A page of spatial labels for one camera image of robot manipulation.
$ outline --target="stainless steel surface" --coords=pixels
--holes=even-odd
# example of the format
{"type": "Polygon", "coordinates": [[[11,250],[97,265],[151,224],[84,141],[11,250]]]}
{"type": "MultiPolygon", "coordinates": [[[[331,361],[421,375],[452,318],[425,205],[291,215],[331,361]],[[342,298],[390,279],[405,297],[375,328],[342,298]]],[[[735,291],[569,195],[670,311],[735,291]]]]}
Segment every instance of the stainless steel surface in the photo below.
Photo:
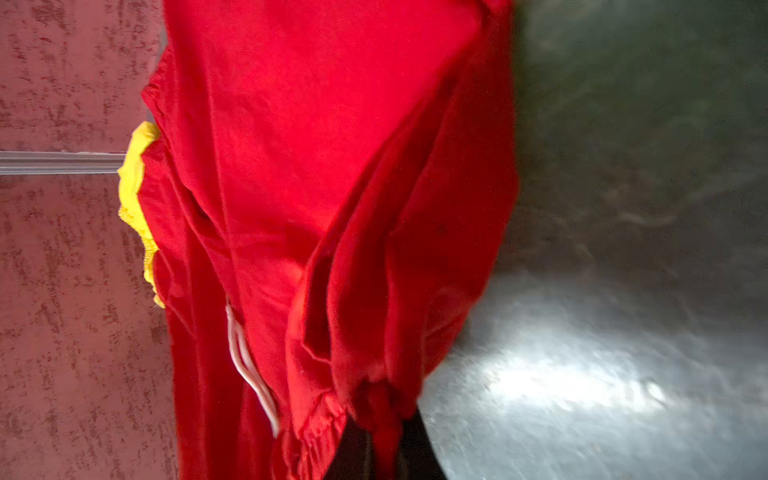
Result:
{"type": "Polygon", "coordinates": [[[114,174],[125,154],[0,151],[0,175],[114,174]]]}
{"type": "Polygon", "coordinates": [[[767,5],[521,6],[523,192],[421,401],[450,479],[768,478],[767,5]]]}

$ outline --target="pink textured wall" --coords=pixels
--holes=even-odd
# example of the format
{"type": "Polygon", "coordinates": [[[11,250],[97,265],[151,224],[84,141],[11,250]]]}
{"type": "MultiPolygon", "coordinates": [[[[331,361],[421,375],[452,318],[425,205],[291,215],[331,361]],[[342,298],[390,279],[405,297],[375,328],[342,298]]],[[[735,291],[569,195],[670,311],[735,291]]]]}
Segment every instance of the pink textured wall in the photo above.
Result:
{"type": "Polygon", "coordinates": [[[160,0],[0,2],[0,150],[124,151],[160,44],[160,0]]]}
{"type": "Polygon", "coordinates": [[[117,175],[0,177],[0,478],[177,476],[164,314],[117,175]]]}

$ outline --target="wall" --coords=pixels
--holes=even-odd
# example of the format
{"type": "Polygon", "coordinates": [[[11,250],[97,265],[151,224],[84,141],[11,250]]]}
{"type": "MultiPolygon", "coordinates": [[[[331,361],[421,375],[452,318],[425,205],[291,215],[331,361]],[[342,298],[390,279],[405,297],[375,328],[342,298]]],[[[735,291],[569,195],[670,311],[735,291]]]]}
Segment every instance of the wall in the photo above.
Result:
{"type": "Polygon", "coordinates": [[[124,151],[147,116],[160,0],[4,0],[0,150],[124,151]]]}
{"type": "Polygon", "coordinates": [[[177,477],[172,366],[117,175],[0,176],[0,478],[177,477]]]}

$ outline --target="red garment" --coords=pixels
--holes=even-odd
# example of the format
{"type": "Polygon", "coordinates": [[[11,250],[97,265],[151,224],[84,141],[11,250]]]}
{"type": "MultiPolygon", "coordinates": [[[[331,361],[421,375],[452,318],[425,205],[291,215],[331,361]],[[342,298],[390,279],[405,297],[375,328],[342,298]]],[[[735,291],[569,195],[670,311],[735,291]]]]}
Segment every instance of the red garment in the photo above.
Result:
{"type": "Polygon", "coordinates": [[[507,0],[166,0],[144,91],[181,476],[323,477],[401,419],[480,296],[517,194],[507,0]],[[228,353],[230,301],[280,411],[228,353]]]}

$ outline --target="fabric fold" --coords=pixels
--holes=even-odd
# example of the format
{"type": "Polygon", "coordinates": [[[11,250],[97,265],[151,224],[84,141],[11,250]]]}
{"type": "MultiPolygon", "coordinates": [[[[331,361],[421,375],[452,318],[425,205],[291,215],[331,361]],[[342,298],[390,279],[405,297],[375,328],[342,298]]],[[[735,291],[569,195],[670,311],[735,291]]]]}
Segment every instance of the fabric fold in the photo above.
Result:
{"type": "Polygon", "coordinates": [[[508,5],[164,5],[169,44],[144,90],[162,135],[138,198],[182,478],[320,479],[348,417],[391,478],[518,191],[508,5]],[[274,440],[229,358],[227,302],[274,440]]]}

